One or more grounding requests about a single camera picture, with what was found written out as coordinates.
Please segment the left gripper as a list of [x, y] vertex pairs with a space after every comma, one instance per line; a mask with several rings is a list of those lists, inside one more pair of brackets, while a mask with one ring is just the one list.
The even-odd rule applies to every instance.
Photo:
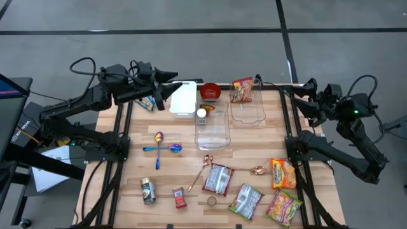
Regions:
[[156, 101], [167, 100], [183, 83], [176, 82], [168, 85], [157, 84], [155, 85], [155, 79], [157, 82], [167, 82], [178, 76], [178, 72], [161, 71], [158, 68], [152, 68], [150, 62], [131, 62], [130, 69], [128, 70], [133, 77], [133, 86], [136, 91], [143, 95], [154, 95]]

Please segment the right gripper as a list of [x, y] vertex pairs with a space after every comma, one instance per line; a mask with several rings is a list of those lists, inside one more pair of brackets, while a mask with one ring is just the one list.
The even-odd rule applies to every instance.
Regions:
[[[291, 91], [298, 97], [315, 97], [317, 91], [317, 81], [315, 78], [309, 79], [302, 86], [292, 87]], [[340, 85], [328, 84], [327, 87], [317, 94], [317, 102], [307, 102], [302, 99], [294, 99], [295, 106], [302, 112], [305, 118], [318, 118], [320, 109], [330, 120], [335, 119], [336, 107], [343, 96]]]

